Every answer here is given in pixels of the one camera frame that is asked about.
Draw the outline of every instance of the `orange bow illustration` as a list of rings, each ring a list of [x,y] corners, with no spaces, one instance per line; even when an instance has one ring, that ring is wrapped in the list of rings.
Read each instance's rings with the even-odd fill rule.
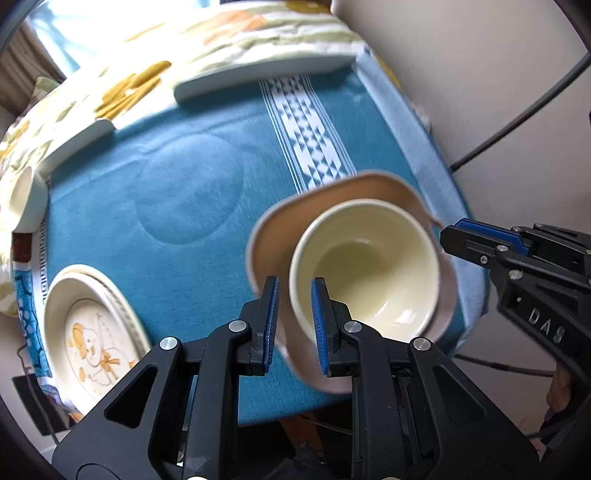
[[[109,352],[105,352],[103,350],[102,359],[100,360],[99,365],[107,374],[113,375],[113,377],[115,377],[115,380],[117,380],[119,377],[113,371],[113,369],[111,368],[111,365],[120,365],[120,364],[121,364],[121,360],[119,360],[118,358],[111,358],[111,355],[109,354]]]

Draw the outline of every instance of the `light blue fabric border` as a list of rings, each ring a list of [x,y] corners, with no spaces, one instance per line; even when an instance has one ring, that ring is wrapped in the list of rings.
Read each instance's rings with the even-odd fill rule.
[[[353,69],[405,154],[433,215],[446,225],[468,217],[468,209],[431,138],[371,52],[366,50],[358,55]],[[452,258],[452,263],[458,278],[458,296],[466,324],[459,342],[461,345],[483,312],[486,277],[481,267],[465,260]]]

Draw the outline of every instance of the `circular imprint on tablecloth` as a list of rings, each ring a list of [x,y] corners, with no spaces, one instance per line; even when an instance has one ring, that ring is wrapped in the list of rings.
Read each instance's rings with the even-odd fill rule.
[[[143,155],[135,207],[155,239],[186,244],[207,237],[232,214],[244,171],[231,143],[210,134],[177,138]]]

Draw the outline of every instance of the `white lettering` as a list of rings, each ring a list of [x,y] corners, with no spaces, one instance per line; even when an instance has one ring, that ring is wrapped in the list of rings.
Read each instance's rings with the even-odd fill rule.
[[[540,311],[538,309],[533,309],[530,315],[530,323],[535,325],[540,318]]]
[[[542,325],[540,332],[544,332],[546,335],[550,333],[550,322],[551,320],[547,320],[545,324]]]
[[[560,343],[562,341],[562,337],[564,336],[564,328],[562,327],[558,327],[558,330],[556,330],[556,335],[554,335],[554,338],[552,340],[554,340],[554,343]]]

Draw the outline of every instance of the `stacked plate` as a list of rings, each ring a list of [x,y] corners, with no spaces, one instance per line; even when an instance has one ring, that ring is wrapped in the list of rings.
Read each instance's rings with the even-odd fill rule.
[[[41,335],[59,390],[84,415],[151,348],[123,294],[87,265],[66,267],[51,283]]]

